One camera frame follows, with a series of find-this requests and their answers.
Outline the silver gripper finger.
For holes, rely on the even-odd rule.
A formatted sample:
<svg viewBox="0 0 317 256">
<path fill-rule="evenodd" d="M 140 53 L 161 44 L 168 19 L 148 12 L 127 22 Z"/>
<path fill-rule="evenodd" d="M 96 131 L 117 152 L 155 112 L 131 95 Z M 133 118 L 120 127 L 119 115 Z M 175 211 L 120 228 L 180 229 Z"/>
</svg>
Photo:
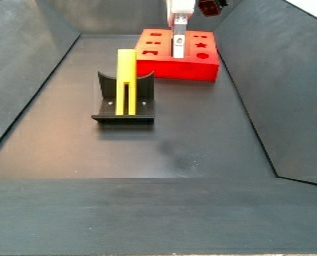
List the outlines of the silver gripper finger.
<svg viewBox="0 0 317 256">
<path fill-rule="evenodd" d="M 187 18 L 176 16 L 172 22 L 172 57 L 180 59 L 184 55 L 184 32 Z"/>
</svg>

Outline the white and silver gripper body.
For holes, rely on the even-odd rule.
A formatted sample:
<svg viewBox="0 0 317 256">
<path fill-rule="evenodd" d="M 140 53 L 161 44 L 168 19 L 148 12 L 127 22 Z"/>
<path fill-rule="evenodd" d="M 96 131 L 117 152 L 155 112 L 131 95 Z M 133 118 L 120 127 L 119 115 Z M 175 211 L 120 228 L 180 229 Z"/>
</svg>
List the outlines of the white and silver gripper body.
<svg viewBox="0 0 317 256">
<path fill-rule="evenodd" d="M 187 21 L 194 13 L 195 0 L 166 0 L 167 24 L 172 26 L 176 19 Z"/>
</svg>

